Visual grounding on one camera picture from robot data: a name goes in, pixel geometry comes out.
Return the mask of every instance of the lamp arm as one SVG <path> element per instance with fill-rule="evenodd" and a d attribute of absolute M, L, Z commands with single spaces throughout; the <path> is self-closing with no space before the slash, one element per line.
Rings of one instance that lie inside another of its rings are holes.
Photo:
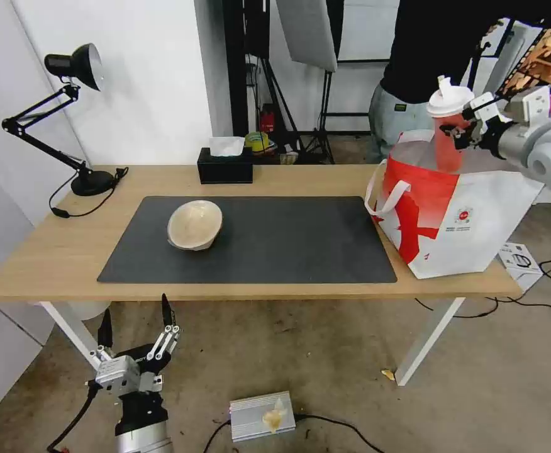
<path fill-rule="evenodd" d="M 9 132 L 10 134 L 14 135 L 15 137 L 20 138 L 21 140 L 24 140 L 26 143 L 29 143 L 30 145 L 34 146 L 35 148 L 40 149 L 41 151 L 45 152 L 46 154 L 50 155 L 51 157 L 61 161 L 62 163 L 68 165 L 69 167 L 75 169 L 79 172 L 80 175 L 83 177 L 86 176 L 89 173 L 89 169 L 87 168 L 87 165 L 84 161 L 79 162 L 72 157 L 68 156 L 67 154 L 64 154 L 61 151 L 58 151 L 57 149 L 52 148 L 51 146 L 47 145 L 46 143 L 41 142 L 39 139 L 31 136 L 26 132 L 26 129 L 30 126 L 37 124 L 39 121 L 44 120 L 46 117 L 54 114 L 57 111 L 60 111 L 61 109 L 67 107 L 68 105 L 72 104 L 73 102 L 77 101 L 79 98 L 79 86 L 76 86 L 72 83 L 66 84 L 62 88 L 60 88 L 58 91 L 53 93 L 51 96 L 43 99 L 40 102 L 37 102 L 33 106 L 27 108 L 23 112 L 18 113 L 16 116 L 12 116 L 11 118 L 6 118 L 1 123 L 3 126 L 3 129 L 6 132 Z M 33 114 L 34 110 L 38 109 L 39 107 L 47 104 L 48 102 L 52 101 L 53 99 L 57 98 L 58 96 L 65 94 L 69 97 L 69 99 L 66 102 L 60 103 L 58 106 L 42 113 Z M 21 121 L 30 120 L 26 123 L 21 123 Z"/>

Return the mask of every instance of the desk lamp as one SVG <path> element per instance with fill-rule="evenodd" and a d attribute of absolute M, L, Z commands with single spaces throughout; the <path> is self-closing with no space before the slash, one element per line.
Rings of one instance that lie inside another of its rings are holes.
<path fill-rule="evenodd" d="M 110 173 L 91 170 L 84 160 L 58 151 L 26 132 L 26 129 L 30 126 L 78 100 L 81 87 L 72 82 L 73 77 L 76 77 L 89 88 L 97 91 L 101 90 L 104 77 L 97 48 L 93 44 L 85 44 L 75 50 L 72 55 L 50 53 L 45 57 L 45 67 L 49 73 L 59 77 L 64 86 L 48 98 L 34 104 L 16 116 L 3 120 L 3 129 L 75 169 L 77 176 L 71 184 L 74 194 L 79 196 L 98 195 L 113 189 L 118 183 L 118 179 Z M 48 111 L 33 113 L 34 110 L 61 95 L 66 95 L 68 100 Z"/>

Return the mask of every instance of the person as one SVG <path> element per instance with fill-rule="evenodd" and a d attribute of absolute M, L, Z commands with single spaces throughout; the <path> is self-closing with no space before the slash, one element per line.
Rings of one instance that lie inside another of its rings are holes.
<path fill-rule="evenodd" d="M 548 28 L 551 1 L 545 7 L 521 0 L 484 0 L 463 7 L 449 0 L 400 0 L 389 63 L 370 102 L 367 163 L 386 158 L 402 132 L 433 129 L 426 106 L 438 89 L 437 77 L 445 75 L 459 85 L 481 38 L 502 17 Z"/>

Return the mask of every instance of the concrete floor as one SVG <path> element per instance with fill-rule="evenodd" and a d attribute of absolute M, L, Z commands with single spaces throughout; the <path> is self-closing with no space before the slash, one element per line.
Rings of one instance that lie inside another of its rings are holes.
<path fill-rule="evenodd" d="M 333 139 L 340 161 L 365 139 Z M 533 207 L 513 240 L 551 259 L 551 205 Z M 551 303 L 543 277 L 523 299 Z M 435 306 L 437 301 L 428 301 Z M 462 314 L 491 307 L 468 300 Z M 201 452 L 228 402 L 288 389 L 295 410 L 346 420 L 387 453 L 551 452 L 551 310 L 502 304 L 486 318 L 453 320 L 408 386 L 395 369 L 429 312 L 407 301 L 176 303 L 182 337 L 165 370 L 165 407 L 176 452 Z M 113 303 L 114 348 L 153 342 L 158 303 Z M 99 320 L 91 320 L 94 332 Z M 0 452 L 38 453 L 77 413 L 92 378 L 56 327 L 0 404 Z M 100 394 L 63 445 L 114 451 L 120 407 Z M 296 431 L 233 445 L 226 428 L 211 452 L 367 452 L 346 428 L 314 420 Z"/>

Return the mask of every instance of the table leg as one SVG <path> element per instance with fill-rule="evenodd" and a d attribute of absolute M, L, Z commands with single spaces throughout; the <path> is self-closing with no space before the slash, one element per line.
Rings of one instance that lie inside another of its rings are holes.
<path fill-rule="evenodd" d="M 412 374 L 414 374 L 418 366 L 422 363 L 428 351 L 433 347 L 433 344 L 435 344 L 442 334 L 443 329 L 445 329 L 452 320 L 465 299 L 466 298 L 455 298 L 451 304 L 440 305 L 433 310 L 426 324 L 426 328 L 418 338 L 414 340 L 414 344 L 395 372 L 395 380 L 398 386 L 403 387 L 408 383 Z"/>
<path fill-rule="evenodd" d="M 64 331 L 76 349 L 97 370 L 99 359 L 95 356 L 97 341 L 87 330 L 82 321 L 74 314 L 68 302 L 39 302 L 57 325 Z"/>

